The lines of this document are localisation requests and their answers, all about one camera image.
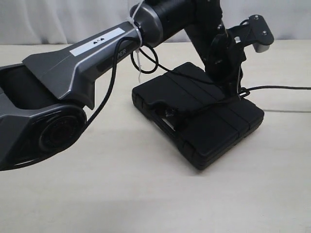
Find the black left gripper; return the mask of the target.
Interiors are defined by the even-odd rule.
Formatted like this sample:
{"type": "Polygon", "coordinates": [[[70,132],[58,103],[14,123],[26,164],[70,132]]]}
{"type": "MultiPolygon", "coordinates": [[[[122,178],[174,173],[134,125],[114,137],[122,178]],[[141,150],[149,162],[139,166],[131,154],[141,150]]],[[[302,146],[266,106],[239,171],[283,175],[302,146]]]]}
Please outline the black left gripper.
{"type": "Polygon", "coordinates": [[[242,44],[237,43],[223,24],[207,50],[205,72],[215,84],[223,85],[225,100],[241,100],[241,64],[245,60],[242,44]]]}

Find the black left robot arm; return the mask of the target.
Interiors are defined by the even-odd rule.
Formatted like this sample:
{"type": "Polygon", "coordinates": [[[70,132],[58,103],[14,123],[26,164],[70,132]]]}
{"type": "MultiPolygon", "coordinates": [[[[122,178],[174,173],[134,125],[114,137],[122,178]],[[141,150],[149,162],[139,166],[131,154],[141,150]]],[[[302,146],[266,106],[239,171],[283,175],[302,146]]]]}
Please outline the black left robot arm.
{"type": "Polygon", "coordinates": [[[215,83],[238,83],[244,54],[233,52],[234,39],[223,26],[218,0],[144,0],[132,7],[125,22],[64,49],[1,67],[1,170],[40,163],[72,146],[93,121],[84,108],[94,108],[96,80],[112,72],[103,108],[118,62],[181,30],[215,83]]]}

